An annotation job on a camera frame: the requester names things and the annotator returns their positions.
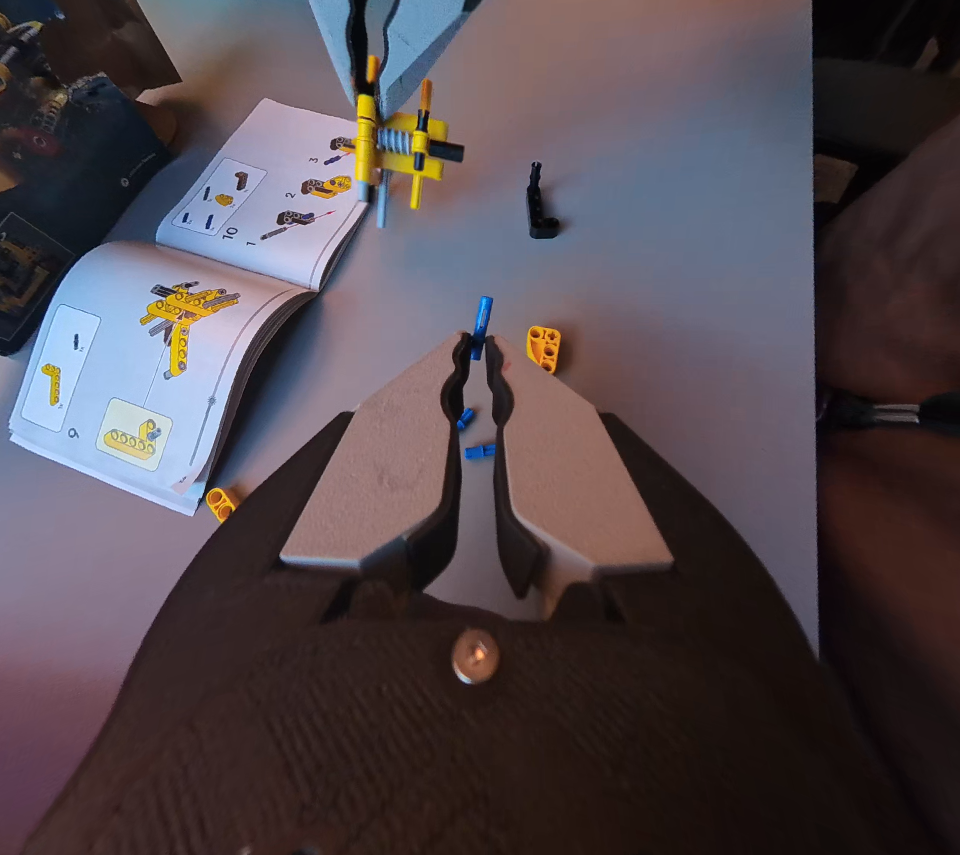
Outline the dark lego box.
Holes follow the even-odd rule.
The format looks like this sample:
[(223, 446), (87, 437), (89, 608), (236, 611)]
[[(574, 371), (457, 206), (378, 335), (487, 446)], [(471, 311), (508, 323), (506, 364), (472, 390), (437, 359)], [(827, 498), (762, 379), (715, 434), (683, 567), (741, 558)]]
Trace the dark lego box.
[(170, 153), (104, 72), (66, 80), (43, 33), (54, 0), (1, 0), (1, 353), (40, 326), (67, 271), (112, 230)]

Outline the black angled lego beam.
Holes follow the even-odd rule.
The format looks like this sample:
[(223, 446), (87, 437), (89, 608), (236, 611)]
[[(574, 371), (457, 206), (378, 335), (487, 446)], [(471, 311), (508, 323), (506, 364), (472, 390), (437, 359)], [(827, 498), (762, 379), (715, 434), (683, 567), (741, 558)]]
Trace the black angled lego beam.
[(529, 236), (534, 240), (553, 240), (560, 233), (560, 221), (548, 213), (541, 187), (543, 165), (531, 163), (529, 182), (526, 188), (526, 212)]

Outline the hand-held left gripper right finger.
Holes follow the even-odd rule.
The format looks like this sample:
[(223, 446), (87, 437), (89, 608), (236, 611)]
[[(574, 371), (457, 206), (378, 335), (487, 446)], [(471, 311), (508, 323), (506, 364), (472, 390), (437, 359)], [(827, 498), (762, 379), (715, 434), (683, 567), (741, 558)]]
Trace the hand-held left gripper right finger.
[(500, 335), (485, 345), (499, 561), (551, 617), (572, 585), (669, 571), (674, 556), (596, 407)]

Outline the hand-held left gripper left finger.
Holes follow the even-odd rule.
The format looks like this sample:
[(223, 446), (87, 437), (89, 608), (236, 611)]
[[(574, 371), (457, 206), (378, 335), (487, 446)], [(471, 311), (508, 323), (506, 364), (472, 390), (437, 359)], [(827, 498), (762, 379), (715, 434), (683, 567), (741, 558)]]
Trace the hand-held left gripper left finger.
[(457, 421), (472, 337), (451, 335), (364, 400), (281, 552), (287, 565), (423, 590), (457, 547)]

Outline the dark chair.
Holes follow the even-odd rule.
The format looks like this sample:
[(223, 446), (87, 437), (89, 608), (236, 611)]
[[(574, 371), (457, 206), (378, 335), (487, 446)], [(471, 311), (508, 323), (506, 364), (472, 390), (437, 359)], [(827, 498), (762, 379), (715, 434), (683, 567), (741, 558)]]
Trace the dark chair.
[(812, 0), (820, 150), (902, 158), (958, 114), (958, 0)]

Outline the lego instruction booklet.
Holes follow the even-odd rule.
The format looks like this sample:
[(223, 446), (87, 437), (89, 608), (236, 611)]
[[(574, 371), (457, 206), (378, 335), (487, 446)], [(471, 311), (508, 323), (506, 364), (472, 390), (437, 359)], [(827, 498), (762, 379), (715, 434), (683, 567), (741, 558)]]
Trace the lego instruction booklet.
[(264, 98), (158, 225), (57, 288), (13, 443), (169, 510), (209, 488), (264, 347), (318, 296), (367, 206), (356, 121)]

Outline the yellow lego assembly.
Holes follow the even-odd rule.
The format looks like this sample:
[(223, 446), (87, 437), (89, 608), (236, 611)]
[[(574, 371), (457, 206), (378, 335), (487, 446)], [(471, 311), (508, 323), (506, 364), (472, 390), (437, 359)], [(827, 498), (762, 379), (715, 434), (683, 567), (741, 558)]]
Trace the yellow lego assembly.
[(360, 201), (369, 202), (375, 190), (376, 224), (386, 225), (391, 177), (411, 177), (410, 208), (418, 210), (425, 181), (441, 181), (446, 163), (464, 160), (462, 144), (448, 140), (449, 126), (431, 113), (433, 84), (421, 82), (415, 114), (396, 113), (383, 120), (378, 113), (375, 88), (378, 57), (366, 57), (363, 80), (356, 98), (357, 133), (353, 141), (354, 186)]

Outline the person in brown sweater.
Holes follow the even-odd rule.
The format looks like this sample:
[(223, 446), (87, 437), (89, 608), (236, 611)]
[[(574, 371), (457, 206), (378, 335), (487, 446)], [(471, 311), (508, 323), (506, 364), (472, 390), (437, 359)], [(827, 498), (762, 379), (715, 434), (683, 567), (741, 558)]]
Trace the person in brown sweater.
[[(958, 394), (954, 118), (827, 226), (817, 376), (868, 406)], [(937, 847), (958, 853), (958, 419), (823, 427), (821, 651)]]

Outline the small yellow lego piece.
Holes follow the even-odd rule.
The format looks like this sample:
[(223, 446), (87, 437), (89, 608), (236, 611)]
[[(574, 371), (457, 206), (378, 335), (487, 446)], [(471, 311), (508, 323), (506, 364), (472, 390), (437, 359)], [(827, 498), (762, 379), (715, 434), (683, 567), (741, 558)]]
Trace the small yellow lego piece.
[(527, 357), (549, 374), (556, 374), (561, 338), (561, 333), (554, 328), (531, 326), (526, 335)]

